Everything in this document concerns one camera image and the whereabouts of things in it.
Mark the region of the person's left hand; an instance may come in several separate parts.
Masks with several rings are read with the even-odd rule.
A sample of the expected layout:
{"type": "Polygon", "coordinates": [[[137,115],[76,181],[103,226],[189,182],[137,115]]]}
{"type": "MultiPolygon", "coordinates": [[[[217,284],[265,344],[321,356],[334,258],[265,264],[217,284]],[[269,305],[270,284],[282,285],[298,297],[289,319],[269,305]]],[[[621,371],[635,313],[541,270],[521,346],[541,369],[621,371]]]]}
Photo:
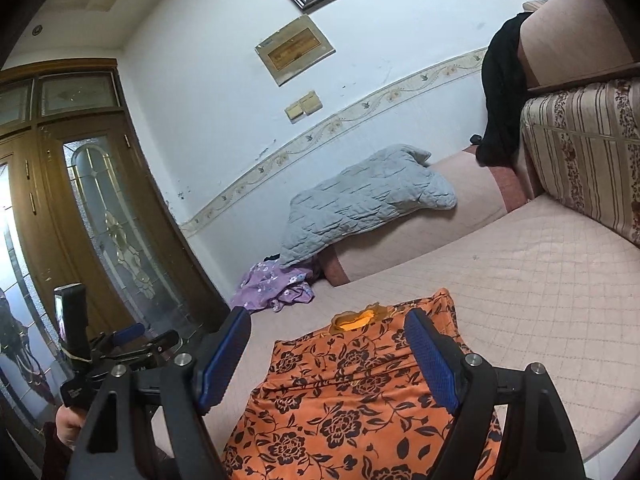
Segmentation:
{"type": "Polygon", "coordinates": [[[55,434],[58,440],[73,450],[79,434],[84,428],[87,412],[82,408],[60,406],[55,415],[55,434]]]}

